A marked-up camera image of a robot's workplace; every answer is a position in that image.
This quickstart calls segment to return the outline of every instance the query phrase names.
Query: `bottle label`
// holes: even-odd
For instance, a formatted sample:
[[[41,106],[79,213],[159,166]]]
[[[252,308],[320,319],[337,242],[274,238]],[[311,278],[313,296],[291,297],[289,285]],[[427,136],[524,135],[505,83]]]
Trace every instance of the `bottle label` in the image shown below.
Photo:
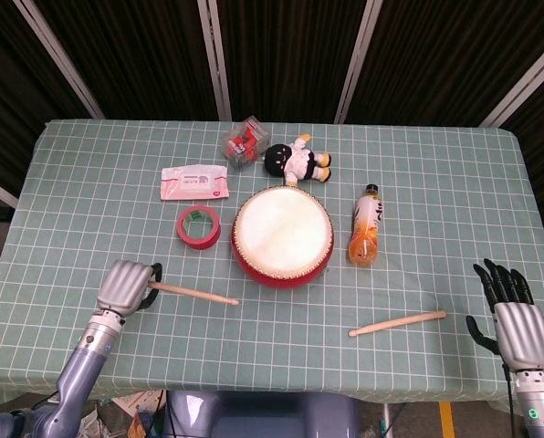
[[[378,228],[382,222],[383,203],[377,195],[364,195],[357,202],[353,233],[364,233]]]

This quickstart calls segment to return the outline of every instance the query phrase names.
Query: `doll foot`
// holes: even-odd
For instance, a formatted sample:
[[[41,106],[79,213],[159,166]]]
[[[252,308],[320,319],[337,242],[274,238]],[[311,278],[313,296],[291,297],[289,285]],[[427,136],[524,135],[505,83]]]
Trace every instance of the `doll foot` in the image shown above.
[[[329,167],[330,166],[330,153],[315,153],[315,163],[319,167]]]
[[[319,170],[317,172],[317,179],[322,183],[326,183],[330,178],[330,169],[328,167],[323,167],[322,169],[318,167],[317,169]]]

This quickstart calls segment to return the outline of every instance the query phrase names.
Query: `tape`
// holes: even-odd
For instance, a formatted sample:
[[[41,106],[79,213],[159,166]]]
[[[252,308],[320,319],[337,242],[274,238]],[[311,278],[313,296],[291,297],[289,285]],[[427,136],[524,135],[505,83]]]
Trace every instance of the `tape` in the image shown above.
[[[205,237],[194,238],[189,236],[189,224],[193,219],[199,219],[203,217],[211,221],[211,230]],[[219,235],[221,234],[221,226],[219,224],[219,217],[217,213],[203,205],[193,205],[187,208],[177,220],[177,234],[181,239],[193,249],[206,249],[213,246]]]

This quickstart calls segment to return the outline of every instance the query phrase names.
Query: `wet wipes package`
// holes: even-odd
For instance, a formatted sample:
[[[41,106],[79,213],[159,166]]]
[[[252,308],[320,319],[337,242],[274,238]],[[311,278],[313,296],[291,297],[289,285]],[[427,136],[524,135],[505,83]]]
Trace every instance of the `wet wipes package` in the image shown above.
[[[161,199],[181,201],[229,197],[227,168],[206,164],[162,169]]]

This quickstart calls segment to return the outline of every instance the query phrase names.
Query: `grid pattern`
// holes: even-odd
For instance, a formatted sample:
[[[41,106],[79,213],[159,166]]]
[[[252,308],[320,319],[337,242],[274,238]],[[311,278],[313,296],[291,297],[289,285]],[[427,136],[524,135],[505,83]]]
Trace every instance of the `grid pattern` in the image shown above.
[[[160,201],[161,169],[223,164],[226,122],[58,120],[37,142],[0,262],[0,394],[51,391],[116,259],[161,262],[164,280],[241,299],[237,307],[160,294],[128,318],[94,395],[151,388],[338,391],[375,402],[503,400],[500,361],[465,315],[493,333],[472,264],[528,279],[544,312],[544,233],[513,135],[497,129],[269,124],[273,144],[312,134],[331,180],[301,182],[330,214],[335,249],[298,290],[246,279],[229,243],[235,214],[278,179],[228,169],[218,243],[186,247]],[[385,214],[372,268],[346,260],[351,213],[377,183]],[[351,328],[444,309],[447,318],[356,339]]]

